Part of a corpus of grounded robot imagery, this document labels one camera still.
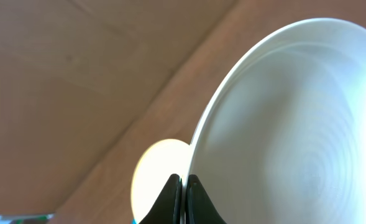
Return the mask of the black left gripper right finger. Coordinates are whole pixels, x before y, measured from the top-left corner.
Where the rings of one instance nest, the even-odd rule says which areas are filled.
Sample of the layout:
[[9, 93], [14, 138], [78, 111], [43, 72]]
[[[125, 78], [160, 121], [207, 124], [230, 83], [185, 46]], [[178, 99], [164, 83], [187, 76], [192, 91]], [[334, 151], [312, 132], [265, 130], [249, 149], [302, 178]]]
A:
[[185, 199], [186, 224], [226, 224], [218, 214], [197, 175], [188, 176]]

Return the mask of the white plate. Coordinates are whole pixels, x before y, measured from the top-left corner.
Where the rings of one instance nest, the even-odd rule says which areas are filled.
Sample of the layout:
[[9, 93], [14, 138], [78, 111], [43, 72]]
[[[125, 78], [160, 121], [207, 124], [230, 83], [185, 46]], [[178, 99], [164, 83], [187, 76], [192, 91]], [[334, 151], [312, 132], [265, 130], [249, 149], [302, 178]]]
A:
[[254, 45], [192, 139], [227, 223], [366, 223], [366, 29], [315, 18]]

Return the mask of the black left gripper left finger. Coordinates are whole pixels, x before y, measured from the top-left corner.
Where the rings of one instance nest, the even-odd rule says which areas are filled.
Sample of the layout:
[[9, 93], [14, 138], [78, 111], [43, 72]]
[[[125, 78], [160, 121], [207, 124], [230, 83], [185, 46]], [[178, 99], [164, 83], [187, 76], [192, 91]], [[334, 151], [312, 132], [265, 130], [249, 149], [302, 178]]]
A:
[[177, 174], [172, 174], [163, 186], [152, 208], [139, 224], [179, 224], [181, 194], [181, 178]]

